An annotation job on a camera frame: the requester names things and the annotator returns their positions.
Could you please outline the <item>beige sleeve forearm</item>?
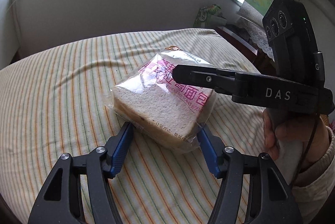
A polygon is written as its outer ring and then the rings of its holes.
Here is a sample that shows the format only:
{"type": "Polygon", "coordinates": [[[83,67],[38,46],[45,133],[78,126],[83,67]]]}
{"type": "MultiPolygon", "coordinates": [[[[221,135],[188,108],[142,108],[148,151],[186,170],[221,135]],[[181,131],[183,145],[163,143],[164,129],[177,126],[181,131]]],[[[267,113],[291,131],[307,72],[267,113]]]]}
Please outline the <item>beige sleeve forearm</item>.
{"type": "Polygon", "coordinates": [[[292,193],[304,223],[318,214],[334,188],[334,134],[326,127],[330,145],[325,154],[305,172],[298,175],[292,193]]]}

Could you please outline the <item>person right hand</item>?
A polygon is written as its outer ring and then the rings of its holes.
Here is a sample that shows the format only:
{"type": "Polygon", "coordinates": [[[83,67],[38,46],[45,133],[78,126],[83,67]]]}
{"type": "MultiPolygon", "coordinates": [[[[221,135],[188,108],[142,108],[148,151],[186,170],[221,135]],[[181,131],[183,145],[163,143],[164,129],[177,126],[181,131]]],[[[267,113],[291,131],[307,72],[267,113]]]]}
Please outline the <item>person right hand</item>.
{"type": "Polygon", "coordinates": [[[303,143],[303,149],[308,150],[302,163],[302,168],[309,168],[323,157],[330,146],[328,129],[322,119],[318,120],[316,132],[310,147],[307,146],[312,134],[313,126],[313,119],[302,121],[291,120],[277,126],[276,130],[273,130],[269,112],[264,110],[263,131],[265,151],[273,160],[277,160],[279,157],[279,148],[276,145],[276,140],[287,142],[296,140],[301,141],[303,143]]]}

